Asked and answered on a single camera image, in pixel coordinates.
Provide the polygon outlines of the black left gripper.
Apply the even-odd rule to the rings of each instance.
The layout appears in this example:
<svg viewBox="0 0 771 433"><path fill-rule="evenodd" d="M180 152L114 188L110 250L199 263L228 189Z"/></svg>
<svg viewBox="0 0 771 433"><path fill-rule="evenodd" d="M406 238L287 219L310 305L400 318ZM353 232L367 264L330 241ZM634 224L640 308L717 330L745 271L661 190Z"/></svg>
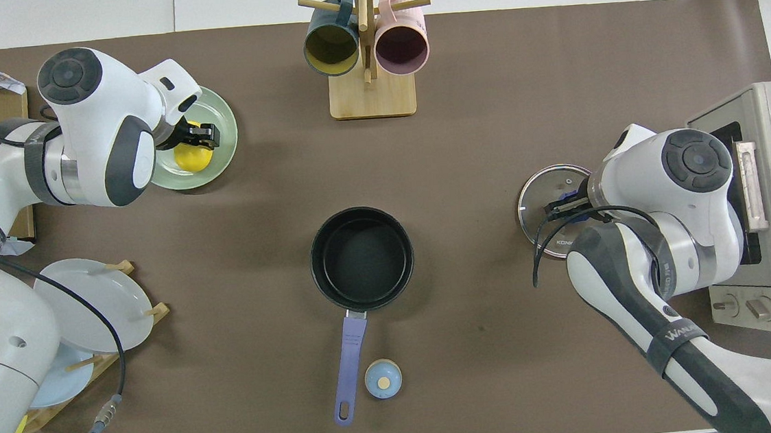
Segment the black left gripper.
<svg viewBox="0 0 771 433"><path fill-rule="evenodd" d="M181 145L186 148L194 147L213 151L219 145L220 141L217 139L219 134L215 124L200 124L196 127L188 120L180 119L167 137L162 141L156 140L156 149L164 152Z"/></svg>

